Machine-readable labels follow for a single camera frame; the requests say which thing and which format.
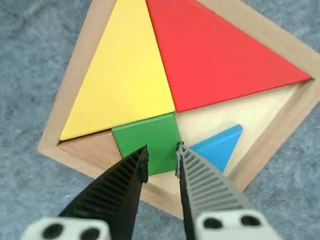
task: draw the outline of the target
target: red triangle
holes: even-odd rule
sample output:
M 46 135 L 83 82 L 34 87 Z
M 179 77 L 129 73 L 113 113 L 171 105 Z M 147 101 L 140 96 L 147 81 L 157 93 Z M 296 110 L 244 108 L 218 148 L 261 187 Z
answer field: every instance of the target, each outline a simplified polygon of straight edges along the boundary
M 146 2 L 177 112 L 311 78 L 200 3 Z

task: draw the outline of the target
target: yellow triangle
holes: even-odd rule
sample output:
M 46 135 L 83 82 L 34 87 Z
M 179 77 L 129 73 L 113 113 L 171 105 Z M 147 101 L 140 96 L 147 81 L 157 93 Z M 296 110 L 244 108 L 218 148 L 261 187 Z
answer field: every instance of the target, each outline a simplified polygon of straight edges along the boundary
M 117 0 L 60 140 L 174 110 L 145 0 Z

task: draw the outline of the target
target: blue-gray carpet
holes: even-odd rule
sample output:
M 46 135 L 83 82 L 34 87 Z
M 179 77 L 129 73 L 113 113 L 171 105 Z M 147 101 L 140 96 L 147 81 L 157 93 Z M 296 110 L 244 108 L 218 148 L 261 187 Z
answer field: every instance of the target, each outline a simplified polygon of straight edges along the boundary
M 246 2 L 320 51 L 319 0 Z M 0 0 L 0 239 L 19 239 L 28 224 L 58 214 L 92 181 L 36 152 L 89 4 Z M 286 240 L 316 240 L 319 183 L 320 105 L 245 194 Z M 133 239 L 151 233 L 185 239 L 180 219 L 140 202 Z

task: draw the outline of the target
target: blue triangle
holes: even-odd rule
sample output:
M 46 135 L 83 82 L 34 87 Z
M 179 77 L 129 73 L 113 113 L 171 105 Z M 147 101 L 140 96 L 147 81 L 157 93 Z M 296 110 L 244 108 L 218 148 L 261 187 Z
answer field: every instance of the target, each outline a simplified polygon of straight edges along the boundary
M 242 131 L 242 126 L 238 124 L 190 148 L 223 173 Z

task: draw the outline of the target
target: wooden frame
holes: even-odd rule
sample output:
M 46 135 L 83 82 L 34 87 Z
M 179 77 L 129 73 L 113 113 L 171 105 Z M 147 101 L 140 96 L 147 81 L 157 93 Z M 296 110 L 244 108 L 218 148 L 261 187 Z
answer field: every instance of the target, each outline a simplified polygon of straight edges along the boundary
M 65 142 L 59 138 L 115 1 L 92 1 L 38 146 L 43 155 L 92 178 L 121 159 L 112 132 L 105 130 Z M 289 98 L 281 103 L 274 118 L 229 171 L 228 177 L 242 191 L 320 101 L 320 54 L 239 0 L 199 2 L 314 78 L 290 90 Z M 163 188 L 164 181 L 168 181 L 170 189 Z M 183 217 L 179 182 L 172 172 L 150 177 L 143 186 L 141 199 Z

